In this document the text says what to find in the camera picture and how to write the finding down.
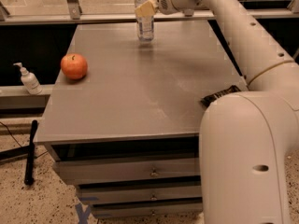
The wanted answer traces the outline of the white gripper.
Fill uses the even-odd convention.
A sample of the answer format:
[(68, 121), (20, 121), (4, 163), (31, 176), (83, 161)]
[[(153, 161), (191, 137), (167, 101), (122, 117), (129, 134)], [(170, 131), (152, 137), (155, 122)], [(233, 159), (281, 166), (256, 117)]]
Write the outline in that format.
[(164, 15), (170, 15), (194, 10), (199, 4), (199, 0), (147, 0), (135, 8), (135, 14), (138, 18), (150, 17), (154, 16), (159, 9)]

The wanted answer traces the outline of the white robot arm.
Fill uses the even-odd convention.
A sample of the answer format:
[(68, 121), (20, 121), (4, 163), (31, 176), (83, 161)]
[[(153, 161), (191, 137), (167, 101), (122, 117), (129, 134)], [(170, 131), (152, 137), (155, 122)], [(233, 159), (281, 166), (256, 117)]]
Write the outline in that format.
[(208, 7), (248, 86), (200, 126), (205, 224), (291, 224), (285, 156), (299, 146), (299, 65), (238, 0), (149, 0), (139, 16)]

